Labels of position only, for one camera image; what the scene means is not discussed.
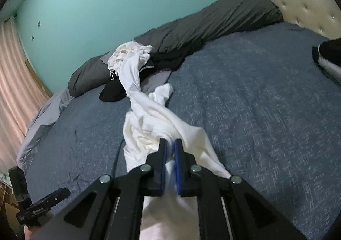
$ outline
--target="white cloth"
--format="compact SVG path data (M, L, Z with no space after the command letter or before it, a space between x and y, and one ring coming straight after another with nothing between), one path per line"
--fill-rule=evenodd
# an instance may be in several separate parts
M194 154L197 164L222 177L231 175L219 162L206 132L188 125L164 106L173 92L170 84L158 86L149 96L140 91L139 57L137 53L126 58L118 70L132 108L123 127L127 171L144 164L147 155L158 150L160 138L165 138L171 147L165 194L160 198L145 197L140 239L199 239L196 198L181 198L176 194L175 164L171 159L174 140L182 139L184 151Z
M113 55L108 59L108 69L110 74L115 74L117 76L122 62L135 55L139 55L138 70L140 70L141 67L147 63L148 59L150 59L149 53L152 50L153 47L151 45L143 46L136 41L130 41L118 46Z

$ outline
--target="sheer curtain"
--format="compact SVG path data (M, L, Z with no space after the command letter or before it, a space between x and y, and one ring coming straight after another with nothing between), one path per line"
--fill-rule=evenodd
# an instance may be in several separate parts
M47 99L25 65L11 16L0 23L0 172L16 165L27 124Z

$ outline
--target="bed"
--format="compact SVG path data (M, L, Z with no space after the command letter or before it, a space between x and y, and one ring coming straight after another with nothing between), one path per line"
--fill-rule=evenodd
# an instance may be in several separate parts
M338 22L339 11L333 14ZM229 172L307 239L320 240L341 209L341 91L315 65L311 49L341 33L299 25L282 22L206 43L171 74L167 107L203 127ZM27 171L33 201L70 189L53 213L100 175L127 173L122 128L130 101L104 103L102 89L71 100Z

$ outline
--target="teal wall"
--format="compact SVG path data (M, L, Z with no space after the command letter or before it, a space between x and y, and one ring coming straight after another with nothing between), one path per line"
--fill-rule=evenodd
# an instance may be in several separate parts
M89 58L214 1L24 0L16 22L28 58L54 93Z

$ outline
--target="gray comforter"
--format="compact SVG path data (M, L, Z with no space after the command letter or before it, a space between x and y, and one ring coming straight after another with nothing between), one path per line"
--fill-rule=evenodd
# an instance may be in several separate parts
M172 73L168 107L203 127L220 161L247 180L309 240L341 209L341 91L311 59L325 38L288 23L208 43ZM129 99L103 103L101 87L71 101L27 172L32 199L58 187L70 198L101 174L125 174Z

